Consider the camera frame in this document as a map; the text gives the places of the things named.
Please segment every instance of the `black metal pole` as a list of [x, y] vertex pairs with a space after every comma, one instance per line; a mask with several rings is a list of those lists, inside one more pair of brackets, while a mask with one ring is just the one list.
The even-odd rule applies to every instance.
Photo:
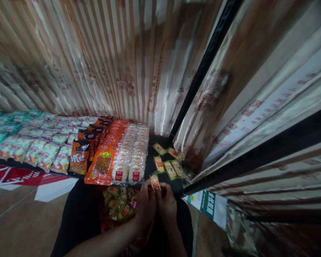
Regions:
[[182, 124], [182, 121], [199, 89], [207, 71], [214, 60], [214, 57], [220, 48], [222, 41], [224, 40], [226, 33], [231, 26], [242, 0], [228, 0], [222, 15], [219, 19], [218, 24], [214, 30], [212, 38], [208, 44], [208, 47], [203, 55], [201, 63], [197, 69], [197, 72], [193, 78], [193, 81], [188, 90], [187, 96], [185, 97], [182, 107], [178, 113], [174, 126], [172, 127], [169, 140], [173, 140]]
[[321, 142], [321, 110], [184, 189], [191, 195]]

